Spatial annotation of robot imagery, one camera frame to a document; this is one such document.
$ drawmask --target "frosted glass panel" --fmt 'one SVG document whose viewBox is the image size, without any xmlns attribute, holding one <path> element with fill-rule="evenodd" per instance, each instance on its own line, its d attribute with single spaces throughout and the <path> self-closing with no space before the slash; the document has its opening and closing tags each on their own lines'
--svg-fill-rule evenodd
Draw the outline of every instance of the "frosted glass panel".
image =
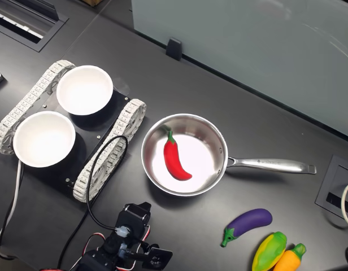
<svg viewBox="0 0 348 271">
<path fill-rule="evenodd" d="M 132 0 L 135 30 L 348 135 L 348 4 Z"/>
</svg>

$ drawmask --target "stainless steel saucepan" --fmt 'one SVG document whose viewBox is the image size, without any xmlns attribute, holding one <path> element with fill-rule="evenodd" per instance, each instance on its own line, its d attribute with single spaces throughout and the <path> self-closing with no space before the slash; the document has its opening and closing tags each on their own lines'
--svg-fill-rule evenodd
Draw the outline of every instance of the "stainless steel saucepan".
<svg viewBox="0 0 348 271">
<path fill-rule="evenodd" d="M 168 131 L 173 131 L 182 167 L 192 175 L 178 181 L 164 161 Z M 316 167 L 284 159 L 238 159 L 228 156 L 227 144 L 219 130 L 206 119 L 177 114 L 158 121 L 148 131 L 141 149 L 141 159 L 149 179 L 163 191 L 177 196 L 195 196 L 213 188 L 229 167 L 250 167 L 284 173 L 315 174 Z"/>
</svg>

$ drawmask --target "dark countertop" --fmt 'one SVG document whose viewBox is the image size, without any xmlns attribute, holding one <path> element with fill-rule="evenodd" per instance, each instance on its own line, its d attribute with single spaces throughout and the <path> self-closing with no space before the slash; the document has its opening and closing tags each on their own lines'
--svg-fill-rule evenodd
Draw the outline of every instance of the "dark countertop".
<svg viewBox="0 0 348 271">
<path fill-rule="evenodd" d="M 76 65 L 100 66 L 112 78 L 125 81 L 130 87 L 128 96 L 146 102 L 147 113 L 123 165 L 97 200 L 94 212 L 99 219 L 114 225 L 125 203 L 150 202 L 152 232 L 147 241 L 173 251 L 167 271 L 249 270 L 260 241 L 273 231 L 285 233 L 288 243 L 306 245 L 299 270 L 325 271 L 345 265 L 348 229 L 336 228 L 328 221 L 339 227 L 345 222 L 317 206 L 315 199 L 332 155 L 348 160 L 348 142 L 190 63 L 167 57 L 163 49 L 112 19 L 110 8 L 115 0 L 83 33 L 84 24 L 87 26 L 96 13 L 75 1 L 66 3 L 71 7 L 65 14 L 70 17 L 68 24 L 41 53 L 0 34 L 0 47 L 5 46 L 5 53 L 0 54 L 0 71 L 8 81 L 0 86 L 0 120 L 62 56 Z M 74 33 L 80 37 L 70 47 Z M 7 62 L 8 50 L 14 51 L 16 67 Z M 25 68 L 28 59 L 31 66 Z M 170 197 L 146 177 L 140 153 L 149 128 L 174 113 L 193 113 L 210 120 L 222 132 L 234 157 L 299 160 L 315 164 L 318 173 L 294 175 L 232 168 L 215 188 L 201 196 Z M 14 157 L 0 154 L 0 228 L 13 195 L 15 167 Z M 270 210 L 273 223 L 221 248 L 226 224 L 253 208 Z M 53 268 L 82 215 L 79 204 L 25 176 L 4 245 L 35 269 Z M 87 219 L 63 267 L 72 266 L 95 231 L 109 234 Z"/>
</svg>

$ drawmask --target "bowl rim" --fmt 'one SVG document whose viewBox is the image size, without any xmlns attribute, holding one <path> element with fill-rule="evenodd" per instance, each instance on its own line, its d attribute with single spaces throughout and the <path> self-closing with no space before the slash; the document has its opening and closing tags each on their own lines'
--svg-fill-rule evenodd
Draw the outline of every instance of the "bowl rim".
<svg viewBox="0 0 348 271">
<path fill-rule="evenodd" d="M 213 181 L 213 183 L 211 183 L 210 185 L 208 185 L 207 187 L 195 191 L 195 192 L 190 192 L 190 193 L 182 193 L 182 192 L 176 192 L 170 189 L 167 189 L 165 186 L 161 185 L 154 177 L 151 176 L 151 174 L 149 173 L 148 169 L 145 166 L 144 163 L 144 155 L 145 155 L 145 151 L 144 148 L 146 146 L 146 142 L 149 140 L 149 137 L 152 136 L 152 134 L 158 129 L 159 126 L 161 126 L 162 124 L 164 124 L 167 120 L 172 119 L 172 118 L 176 118 L 176 117 L 192 117 L 194 119 L 198 119 L 200 121 L 203 121 L 205 123 L 207 123 L 210 128 L 215 131 L 221 138 L 221 140 L 223 141 L 223 155 L 224 155 L 224 161 L 223 161 L 223 165 L 221 168 L 220 173 L 218 174 L 218 176 L 216 177 L 216 179 Z M 189 114 L 189 113 L 178 113 L 178 114 L 174 114 L 174 115 L 170 115 L 167 116 L 159 121 L 157 121 L 150 129 L 149 131 L 146 133 L 145 138 L 143 140 L 143 143 L 141 145 L 141 163 L 142 166 L 145 170 L 145 173 L 147 175 L 147 177 L 152 181 L 153 184 L 155 184 L 158 188 L 160 188 L 161 190 L 163 190 L 166 193 L 169 193 L 171 195 L 175 195 L 175 196 L 183 196 L 183 197 L 190 197 L 190 196 L 197 196 L 200 194 L 203 194 L 209 190 L 211 190 L 223 177 L 224 172 L 227 168 L 227 164 L 228 164 L 228 148 L 227 148 L 227 143 L 225 142 L 225 139 L 223 137 L 223 135 L 221 134 L 221 132 L 219 131 L 219 129 L 210 121 L 208 121 L 207 119 L 205 119 L 204 117 L 200 117 L 194 114 Z"/>
<path fill-rule="evenodd" d="M 69 148 L 67 148 L 67 153 L 58 161 L 56 161 L 55 163 L 46 163 L 46 164 L 40 164 L 40 165 L 37 165 L 35 163 L 31 163 L 30 161 L 26 160 L 24 157 L 21 156 L 21 154 L 19 152 L 16 152 L 15 150 L 17 150 L 17 142 L 18 142 L 18 138 L 17 138 L 17 135 L 19 135 L 20 131 L 22 130 L 22 127 L 24 126 L 25 123 L 29 122 L 31 119 L 34 119 L 35 117 L 37 116 L 40 116 L 40 115 L 55 115 L 57 117 L 60 117 L 61 119 L 63 119 L 66 123 L 69 124 L 69 129 L 70 129 L 70 132 L 71 132 L 71 142 L 69 144 Z M 46 167 L 49 167 L 51 165 L 54 165 L 54 164 L 57 164 L 58 162 L 62 161 L 69 153 L 70 151 L 72 150 L 73 148 L 73 145 L 75 144 L 75 139 L 76 139 L 76 131 L 75 131 L 75 128 L 72 124 L 72 122 L 70 121 L 70 119 L 68 117 L 65 117 L 64 115 L 58 113 L 58 112 L 54 112 L 54 111 L 42 111 L 42 112 L 38 112 L 38 113 L 35 113 L 29 117 L 27 117 L 17 128 L 16 132 L 15 132 L 15 135 L 14 135 L 14 143 L 13 143 L 13 146 L 14 146 L 14 151 L 15 151 L 15 154 L 16 156 L 18 157 L 19 160 L 21 160 L 25 165 L 28 165 L 30 167 L 34 167 L 34 168 L 46 168 Z"/>
<path fill-rule="evenodd" d="M 63 81 L 65 80 L 66 77 L 70 76 L 71 74 L 75 73 L 75 72 L 78 72 L 82 69 L 96 69 L 98 71 L 100 71 L 109 81 L 110 83 L 110 92 L 111 92 L 111 95 L 109 97 L 109 99 L 106 101 L 106 103 L 100 107 L 100 108 L 97 108 L 95 109 L 94 111 L 90 111 L 90 112 L 87 112 L 87 113 L 79 113 L 79 112 L 75 112 L 75 110 L 71 110 L 70 108 L 67 108 L 64 106 L 64 103 L 63 103 L 63 98 L 61 97 L 61 93 L 62 93 L 62 84 L 63 84 Z M 60 106 L 66 110 L 67 112 L 73 114 L 73 115 L 77 115 L 77 116 L 87 116 L 87 115 L 91 115 L 93 113 L 96 113 L 98 111 L 100 111 L 101 109 L 103 109 L 110 101 L 111 97 L 112 97 L 112 94 L 114 92 L 114 83 L 112 82 L 112 79 L 110 77 L 110 75 L 108 75 L 108 73 L 106 71 L 104 71 L 102 68 L 99 68 L 97 66 L 93 66 L 93 65 L 82 65 L 82 66 L 78 66 L 70 71 L 68 71 L 67 73 L 64 74 L 64 76 L 59 80 L 59 83 L 57 84 L 57 88 L 56 88 L 56 97 L 57 97 L 57 101 L 59 102 Z"/>
</svg>

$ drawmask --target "red chili pepper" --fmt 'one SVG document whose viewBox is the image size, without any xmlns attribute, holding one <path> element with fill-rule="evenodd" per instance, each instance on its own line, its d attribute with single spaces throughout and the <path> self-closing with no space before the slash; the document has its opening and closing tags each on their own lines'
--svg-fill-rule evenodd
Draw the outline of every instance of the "red chili pepper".
<svg viewBox="0 0 348 271">
<path fill-rule="evenodd" d="M 186 172 L 180 164 L 178 145 L 173 138 L 173 132 L 169 131 L 168 141 L 164 146 L 164 159 L 170 174 L 179 181 L 189 180 L 192 175 Z"/>
</svg>

